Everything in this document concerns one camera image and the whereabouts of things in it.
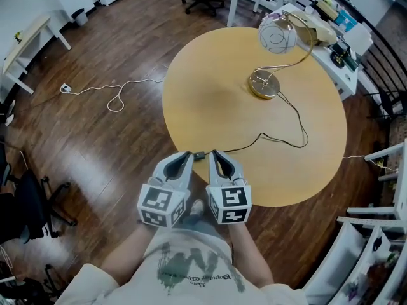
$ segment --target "shelf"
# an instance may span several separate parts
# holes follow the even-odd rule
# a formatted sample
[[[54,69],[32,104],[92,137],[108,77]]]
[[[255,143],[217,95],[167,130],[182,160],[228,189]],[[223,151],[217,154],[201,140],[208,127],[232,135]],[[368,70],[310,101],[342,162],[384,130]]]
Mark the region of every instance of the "shelf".
[[[382,237],[382,244],[376,252],[373,252],[373,244],[378,237]],[[362,255],[357,261],[352,272],[350,272],[348,278],[345,280],[338,293],[332,298],[332,301],[329,302],[329,305],[349,305],[349,304],[358,304],[361,297],[368,289],[368,270],[376,262],[376,254],[380,252],[389,251],[390,242],[387,239],[386,235],[383,233],[380,226],[375,226],[366,247],[364,248]],[[348,301],[348,296],[346,296],[347,285],[349,283],[357,282],[358,283],[358,292],[350,302]]]
[[[387,305],[388,301],[392,298],[397,288],[400,286],[401,280],[407,269],[407,242],[404,243],[403,249],[400,253],[400,257],[397,260],[393,271],[384,285],[379,296],[376,298],[373,305]]]
[[[348,278],[364,249],[366,240],[345,222],[328,254],[303,291],[310,305],[326,305]]]

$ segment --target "lamp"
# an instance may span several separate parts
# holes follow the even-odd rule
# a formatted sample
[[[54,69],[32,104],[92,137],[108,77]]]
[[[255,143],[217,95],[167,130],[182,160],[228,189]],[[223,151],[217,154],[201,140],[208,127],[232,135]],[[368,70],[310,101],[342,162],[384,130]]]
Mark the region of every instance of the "lamp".
[[[292,67],[304,61],[311,54],[314,47],[314,40],[306,22],[299,16],[284,10],[282,14],[271,13],[267,15],[261,22],[259,26],[259,39],[262,46],[276,54],[285,54],[291,51],[297,41],[297,32],[289,16],[299,20],[307,29],[311,42],[310,49],[303,58],[293,64],[258,67],[253,71],[247,80],[249,88],[253,94],[263,99],[272,99],[280,91],[279,80],[274,74],[281,69]]]

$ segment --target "white t-shirt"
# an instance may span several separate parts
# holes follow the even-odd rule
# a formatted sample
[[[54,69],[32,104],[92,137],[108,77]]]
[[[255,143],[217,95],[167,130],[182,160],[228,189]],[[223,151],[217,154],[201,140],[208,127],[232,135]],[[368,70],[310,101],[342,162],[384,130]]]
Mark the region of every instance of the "white t-shirt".
[[[273,284],[261,289],[231,263],[228,244],[184,229],[159,229],[131,280],[119,287],[85,264],[56,305],[306,305],[302,290]]]

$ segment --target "lamp base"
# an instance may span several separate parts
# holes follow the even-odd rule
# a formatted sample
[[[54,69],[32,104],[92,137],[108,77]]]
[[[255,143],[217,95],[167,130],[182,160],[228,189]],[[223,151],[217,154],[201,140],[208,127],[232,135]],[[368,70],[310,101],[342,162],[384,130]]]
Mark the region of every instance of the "lamp base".
[[[252,73],[250,75],[247,79],[247,83],[253,94],[263,99],[273,99],[276,97],[280,91],[280,83],[277,77],[272,75],[268,79],[267,84],[262,80],[259,80],[257,77],[267,80],[267,78],[270,77],[270,73],[265,70],[258,70],[256,71],[256,74]]]

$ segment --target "power cord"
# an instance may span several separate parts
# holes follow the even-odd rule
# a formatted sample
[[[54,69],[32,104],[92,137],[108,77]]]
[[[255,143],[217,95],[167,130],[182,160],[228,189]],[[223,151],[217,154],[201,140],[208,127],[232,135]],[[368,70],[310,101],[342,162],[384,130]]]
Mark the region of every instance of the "power cord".
[[[108,88],[119,88],[119,92],[117,93],[117,95],[114,96],[114,97],[107,103],[107,109],[108,109],[109,111],[111,111],[111,112],[116,112],[116,113],[117,113],[117,112],[122,111],[122,110],[125,108],[125,104],[123,103],[123,101],[122,101],[121,98],[120,98],[120,94],[121,94],[121,92],[123,91],[123,87],[124,87],[125,85],[127,85],[128,83],[143,83],[143,82],[145,82],[145,81],[154,81],[155,83],[162,83],[164,80],[159,80],[159,81],[157,81],[157,80],[149,79],[149,78],[148,78],[148,79],[143,79],[143,80],[129,80],[129,81],[127,81],[126,83],[124,83],[124,84],[122,84],[122,85],[104,85],[104,86],[102,86],[102,87],[100,87],[100,88],[89,87],[89,88],[87,88],[87,89],[85,89],[85,90],[83,90],[83,91],[80,91],[79,93],[73,93],[73,92],[71,92],[71,91],[65,91],[65,90],[63,90],[62,87],[61,87],[61,88],[60,88],[60,92],[63,93],[63,94],[81,95],[81,94],[86,93],[86,92],[88,92],[89,90],[92,90],[92,89],[94,89],[94,90],[101,90],[101,89],[106,88],[106,87],[108,87]],[[121,108],[120,108],[120,109],[111,109],[109,105],[110,105],[110,103],[113,102],[116,98],[120,101],[120,103],[121,103]]]
[[[300,122],[300,126],[301,126],[301,132],[303,134],[303,138],[304,138],[304,135],[305,135],[306,142],[304,144],[300,145],[300,146],[297,146],[297,145],[294,145],[294,144],[292,144],[292,143],[290,143],[290,142],[288,142],[286,140],[274,138],[274,137],[269,136],[267,133],[261,132],[261,133],[259,133],[257,138],[251,144],[249,144],[248,146],[241,147],[241,148],[236,148],[236,149],[229,149],[229,150],[224,151],[224,153],[232,153],[233,151],[239,151],[239,150],[249,148],[249,147],[253,146],[257,142],[257,140],[260,139],[261,136],[264,136],[266,139],[271,140],[272,142],[281,142],[283,144],[287,144],[287,145],[289,145],[291,147],[298,148],[298,149],[304,148],[308,144],[310,139],[308,137],[307,131],[305,130],[305,128],[303,126],[303,123],[301,122],[301,116],[300,116],[300,113],[298,112],[297,108],[295,108],[295,106],[293,106],[292,103],[290,103],[288,98],[281,91],[278,92],[277,96],[280,97],[287,105],[291,106],[294,109],[294,111],[297,113],[298,122]]]
[[[347,157],[343,157],[343,159],[349,159],[349,158],[361,158],[361,157],[366,157],[367,155],[360,155],[360,156],[347,156]],[[376,163],[375,161],[373,161],[372,159],[369,159],[369,161],[371,161],[373,164],[375,164],[376,166],[378,166],[378,167],[380,167],[380,168],[384,168],[384,170],[386,171],[386,170],[390,170],[390,171],[392,171],[392,172],[397,172],[398,171],[398,168],[397,169],[395,169],[395,170],[392,170],[390,167],[386,167],[386,166],[383,166],[383,161],[380,161],[380,162],[378,162],[378,163]]]

